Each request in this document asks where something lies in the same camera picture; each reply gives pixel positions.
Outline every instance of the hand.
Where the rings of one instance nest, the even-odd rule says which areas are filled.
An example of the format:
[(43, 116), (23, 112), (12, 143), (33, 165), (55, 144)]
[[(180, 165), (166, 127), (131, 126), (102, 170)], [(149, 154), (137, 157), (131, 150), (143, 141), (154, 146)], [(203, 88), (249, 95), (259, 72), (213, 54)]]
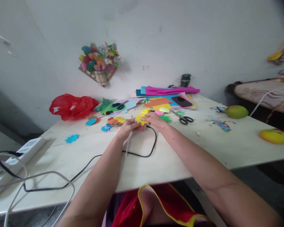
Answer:
[(136, 122), (134, 118), (127, 119), (118, 131), (117, 136), (126, 140), (131, 131), (143, 131), (144, 129), (145, 128), (140, 124), (140, 122)]
[(158, 131), (160, 131), (161, 127), (166, 123), (156, 113), (151, 112), (151, 113), (145, 114), (145, 116), (146, 117), (141, 117), (140, 119), (143, 121), (148, 121), (149, 124), (152, 124)]

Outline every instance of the black container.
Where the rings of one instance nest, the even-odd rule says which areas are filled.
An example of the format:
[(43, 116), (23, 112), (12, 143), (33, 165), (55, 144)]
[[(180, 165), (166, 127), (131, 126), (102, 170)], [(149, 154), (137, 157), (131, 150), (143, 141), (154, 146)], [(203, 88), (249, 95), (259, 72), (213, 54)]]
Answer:
[(188, 87), (188, 84), (190, 82), (190, 77), (192, 75), (191, 74), (183, 74), (182, 78), (181, 78), (181, 85), (180, 87)]

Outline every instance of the white table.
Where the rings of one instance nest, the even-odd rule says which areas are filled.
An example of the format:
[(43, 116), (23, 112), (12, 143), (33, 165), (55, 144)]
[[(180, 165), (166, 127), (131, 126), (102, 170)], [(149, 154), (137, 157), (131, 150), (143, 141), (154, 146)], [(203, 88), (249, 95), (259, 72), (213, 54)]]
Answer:
[[(192, 141), (214, 155), (229, 169), (253, 166), (261, 163), (284, 159), (284, 145), (276, 145), (262, 140), (258, 133), (262, 129), (273, 127), (255, 120), (251, 117), (231, 119), (224, 113), (215, 113), (210, 107), (221, 106), (201, 95), (193, 95), (197, 109), (185, 112), (186, 116), (195, 119), (190, 126), (179, 123), (179, 118), (170, 113), (171, 124)], [(127, 114), (118, 116), (130, 118), (136, 116), (144, 109), (143, 105), (128, 111)], [(210, 126), (208, 118), (228, 120), (231, 127), (230, 133), (225, 133), (217, 125)], [(46, 144), (28, 163), (30, 175), (46, 171), (58, 171), (71, 179), (95, 155), (102, 154), (116, 132), (102, 132), (101, 127), (107, 122), (108, 117), (103, 117), (101, 122), (86, 126), (86, 119), (77, 121), (59, 121), (46, 131), (42, 137)], [(72, 144), (67, 144), (64, 139), (70, 134), (78, 133), (79, 139)], [(142, 155), (150, 153), (154, 143), (154, 132), (146, 129), (144, 132), (134, 133), (131, 138), (130, 151)], [(95, 158), (89, 167), (80, 175), (74, 184), (76, 192), (82, 185), (88, 172), (99, 158)], [(157, 132), (157, 145), (153, 154), (148, 158), (129, 155), (122, 158), (121, 171), (117, 192), (136, 189), (143, 184), (156, 184), (182, 180), (191, 177), (180, 159), (167, 144), (163, 136)], [(56, 175), (47, 175), (27, 182), (27, 188), (36, 186), (60, 187), (65, 181)], [(4, 214), (15, 196), (18, 184), (9, 186), (0, 194), (0, 214)], [(49, 207), (65, 203), (72, 191), (71, 187), (63, 190), (20, 192), (13, 211), (24, 211), (41, 207)]]

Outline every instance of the paper flower bouquet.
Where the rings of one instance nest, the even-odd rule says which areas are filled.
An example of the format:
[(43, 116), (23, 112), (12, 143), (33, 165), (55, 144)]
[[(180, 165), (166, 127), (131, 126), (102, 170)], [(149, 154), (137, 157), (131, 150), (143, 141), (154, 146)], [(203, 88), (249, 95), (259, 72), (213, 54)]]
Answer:
[(95, 80), (99, 85), (105, 86), (118, 67), (119, 53), (115, 43), (99, 46), (98, 48), (82, 47), (84, 55), (79, 56), (82, 62), (79, 70)]

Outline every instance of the black scissors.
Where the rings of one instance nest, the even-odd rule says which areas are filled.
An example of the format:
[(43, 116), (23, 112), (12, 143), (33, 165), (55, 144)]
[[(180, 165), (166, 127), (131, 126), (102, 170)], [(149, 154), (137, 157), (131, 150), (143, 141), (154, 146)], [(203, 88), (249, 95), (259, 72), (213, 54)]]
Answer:
[(177, 115), (180, 118), (180, 122), (184, 125), (187, 125), (188, 122), (192, 123), (193, 119), (187, 116), (181, 116), (179, 114), (177, 114), (176, 112), (174, 112), (173, 110), (170, 110), (172, 113), (174, 113), (175, 115)]
[(113, 104), (112, 107), (117, 107), (118, 110), (121, 110), (121, 109), (123, 109), (124, 104), (127, 103), (127, 102), (128, 102), (128, 100), (125, 101), (125, 102), (122, 102), (122, 103), (118, 102), (118, 103)]

